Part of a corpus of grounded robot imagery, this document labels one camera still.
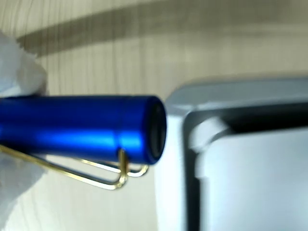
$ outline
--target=gloved hand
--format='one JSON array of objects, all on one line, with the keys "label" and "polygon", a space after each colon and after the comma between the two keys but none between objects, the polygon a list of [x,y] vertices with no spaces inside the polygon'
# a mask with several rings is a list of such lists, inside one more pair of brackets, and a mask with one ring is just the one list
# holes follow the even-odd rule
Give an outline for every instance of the gloved hand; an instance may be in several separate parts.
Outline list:
[{"label": "gloved hand", "polygon": [[[0,31],[0,97],[44,92],[46,72],[14,39]],[[42,175],[43,169],[0,153],[0,230],[19,195]]]}]

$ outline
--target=wooden surface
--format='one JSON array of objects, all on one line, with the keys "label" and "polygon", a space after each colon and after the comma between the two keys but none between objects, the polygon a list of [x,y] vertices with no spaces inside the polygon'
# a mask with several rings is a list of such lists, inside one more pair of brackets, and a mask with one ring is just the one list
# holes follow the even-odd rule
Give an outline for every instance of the wooden surface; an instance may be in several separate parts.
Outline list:
[{"label": "wooden surface", "polygon": [[[165,99],[196,78],[306,74],[307,9],[306,0],[0,0],[0,28],[38,55],[50,94]],[[155,231],[153,171],[116,192],[46,173],[5,230]]]}]

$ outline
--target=gold wire clip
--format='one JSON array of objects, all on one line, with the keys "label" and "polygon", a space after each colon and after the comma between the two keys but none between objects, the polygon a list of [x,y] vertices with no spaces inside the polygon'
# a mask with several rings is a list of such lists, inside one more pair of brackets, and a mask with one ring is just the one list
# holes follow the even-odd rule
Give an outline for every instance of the gold wire clip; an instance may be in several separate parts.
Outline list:
[{"label": "gold wire clip", "polygon": [[3,145],[0,145],[0,151],[14,158],[18,158],[24,161],[31,162],[33,164],[39,165],[48,170],[54,170],[68,177],[71,177],[76,180],[82,181],[84,183],[97,186],[102,189],[107,189],[107,190],[119,189],[122,186],[124,186],[124,184],[127,181],[128,176],[140,177],[140,176],[143,176],[149,169],[148,165],[143,165],[141,166],[139,170],[128,170],[128,158],[123,149],[120,149],[118,152],[118,158],[119,158],[118,165],[110,164],[110,162],[93,162],[93,161],[84,160],[84,159],[77,159],[78,161],[84,164],[92,165],[92,166],[99,167],[99,168],[102,168],[108,171],[119,173],[119,177],[115,181],[109,181],[109,180],[105,180],[102,178],[87,175],[82,172],[78,172],[76,170],[51,163],[42,158],[28,155],[28,154],[14,150],[12,148],[8,148]]}]

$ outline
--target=metal cylinder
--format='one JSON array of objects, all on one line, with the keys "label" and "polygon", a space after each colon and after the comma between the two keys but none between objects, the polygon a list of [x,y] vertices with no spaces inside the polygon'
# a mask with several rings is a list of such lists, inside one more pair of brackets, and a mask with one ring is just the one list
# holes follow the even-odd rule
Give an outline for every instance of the metal cylinder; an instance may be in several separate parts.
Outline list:
[{"label": "metal cylinder", "polygon": [[0,143],[30,154],[154,164],[166,139],[155,96],[51,96],[0,100]]}]

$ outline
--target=white device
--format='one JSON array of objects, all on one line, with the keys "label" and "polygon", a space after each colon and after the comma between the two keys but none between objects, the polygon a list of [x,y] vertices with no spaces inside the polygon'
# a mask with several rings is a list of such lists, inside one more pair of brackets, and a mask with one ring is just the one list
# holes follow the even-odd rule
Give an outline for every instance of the white device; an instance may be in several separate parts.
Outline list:
[{"label": "white device", "polygon": [[308,79],[199,82],[166,105],[159,231],[308,230]]}]

